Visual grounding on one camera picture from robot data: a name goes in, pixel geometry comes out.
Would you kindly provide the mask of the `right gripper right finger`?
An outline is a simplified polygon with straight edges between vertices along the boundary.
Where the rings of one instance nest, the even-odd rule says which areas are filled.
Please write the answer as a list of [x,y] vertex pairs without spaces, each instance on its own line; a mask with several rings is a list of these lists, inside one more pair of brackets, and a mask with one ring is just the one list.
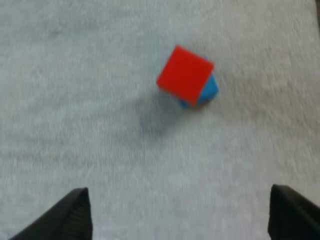
[[287,185],[273,184],[267,231],[272,240],[318,240],[320,207]]

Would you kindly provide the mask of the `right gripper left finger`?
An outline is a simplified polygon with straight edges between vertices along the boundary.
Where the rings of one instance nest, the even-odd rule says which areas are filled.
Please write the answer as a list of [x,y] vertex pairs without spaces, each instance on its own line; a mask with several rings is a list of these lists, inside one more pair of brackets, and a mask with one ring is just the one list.
[[12,240],[91,240],[93,222],[89,189],[75,188],[11,237]]

